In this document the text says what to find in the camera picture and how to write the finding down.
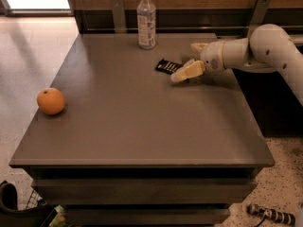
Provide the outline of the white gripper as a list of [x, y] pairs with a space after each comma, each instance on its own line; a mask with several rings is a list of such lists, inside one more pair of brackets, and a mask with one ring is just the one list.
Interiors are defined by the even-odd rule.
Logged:
[[200, 57], [202, 61], [189, 60], [186, 62], [170, 76], [173, 82], [196, 78], [205, 72], [205, 66], [208, 72], [224, 70], [223, 42], [213, 42], [210, 44], [194, 43], [190, 47], [193, 57]]

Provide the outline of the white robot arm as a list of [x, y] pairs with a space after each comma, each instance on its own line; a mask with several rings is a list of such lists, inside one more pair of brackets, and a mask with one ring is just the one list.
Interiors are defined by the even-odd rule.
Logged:
[[193, 58], [170, 76], [173, 82], [226, 69], [251, 73], [278, 72], [303, 104], [303, 54], [280, 26], [258, 26], [249, 38], [194, 43], [191, 50]]

